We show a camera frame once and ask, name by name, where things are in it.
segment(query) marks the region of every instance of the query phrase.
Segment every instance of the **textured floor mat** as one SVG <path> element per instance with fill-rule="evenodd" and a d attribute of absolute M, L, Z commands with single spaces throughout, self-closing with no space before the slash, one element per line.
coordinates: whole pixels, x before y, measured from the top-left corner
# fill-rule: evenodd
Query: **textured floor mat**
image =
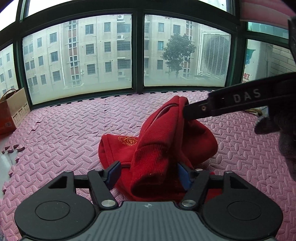
<path fill-rule="evenodd" d="M 78 175 L 100 167 L 97 148 L 102 134 L 138 136 L 148 116 L 174 95 L 196 102 L 205 99 L 207 92 L 108 97 L 32 111 L 5 146 L 8 151 L 21 151 L 9 171 L 10 181 L 2 188 L 5 195 L 0 200 L 0 228 L 6 239 L 20 238 L 14 211 L 22 200 L 65 170 Z M 296 183 L 279 154 L 278 135 L 255 135 L 256 120 L 246 112 L 200 120 L 219 144 L 217 154 L 200 167 L 217 175 L 232 170 L 275 200 L 284 214 L 277 238 L 294 241 Z M 90 198 L 87 190 L 77 193 Z M 119 202 L 125 199 L 117 190 L 112 193 Z"/>

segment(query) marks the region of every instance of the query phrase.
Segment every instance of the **circular cover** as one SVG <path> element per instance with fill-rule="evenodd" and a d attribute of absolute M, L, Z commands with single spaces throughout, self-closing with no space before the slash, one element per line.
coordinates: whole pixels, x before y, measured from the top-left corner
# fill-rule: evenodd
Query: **circular cover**
<path fill-rule="evenodd" d="M 219 195 L 203 207 L 202 217 L 218 234 L 234 240 L 262 240 L 275 235 L 283 214 L 264 194 L 249 190 Z"/>
<path fill-rule="evenodd" d="M 88 227 L 95 217 L 91 202 L 75 193 L 35 194 L 15 211 L 15 223 L 22 236 L 39 240 L 66 239 Z"/>

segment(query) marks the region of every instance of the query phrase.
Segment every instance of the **gray ribbed panel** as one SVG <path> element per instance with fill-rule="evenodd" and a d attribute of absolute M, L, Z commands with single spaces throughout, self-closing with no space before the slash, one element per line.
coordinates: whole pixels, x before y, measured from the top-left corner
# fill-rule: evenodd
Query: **gray ribbed panel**
<path fill-rule="evenodd" d="M 229 241 L 211 233 L 193 211 L 182 211 L 173 202 L 153 202 L 151 207 L 147 204 L 123 202 L 117 210 L 103 211 L 88 230 L 70 240 Z"/>

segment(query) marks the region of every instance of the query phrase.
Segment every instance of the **white tile floor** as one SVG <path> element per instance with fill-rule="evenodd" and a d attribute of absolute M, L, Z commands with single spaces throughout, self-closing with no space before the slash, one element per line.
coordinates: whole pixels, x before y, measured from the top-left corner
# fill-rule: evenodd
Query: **white tile floor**
<path fill-rule="evenodd" d="M 4 144 L 8 141 L 10 135 L 0 135 L 0 150 L 4 147 Z M 7 153 L 2 154 L 0 152 L 0 199 L 3 198 L 2 193 L 2 186 L 5 181 L 9 181 L 9 175 L 8 171 L 10 167 L 15 164 L 15 158 L 17 156 L 17 150 L 15 150 L 13 153 Z"/>

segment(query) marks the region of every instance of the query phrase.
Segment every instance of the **gloved hand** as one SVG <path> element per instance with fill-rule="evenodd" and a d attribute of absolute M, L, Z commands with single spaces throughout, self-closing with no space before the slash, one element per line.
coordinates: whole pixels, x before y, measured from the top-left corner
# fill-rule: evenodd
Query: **gloved hand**
<path fill-rule="evenodd" d="M 291 104 L 269 106 L 268 112 L 269 117 L 259 118 L 254 131 L 261 135 L 279 131 L 279 151 L 296 181 L 296 105 L 291 101 Z"/>

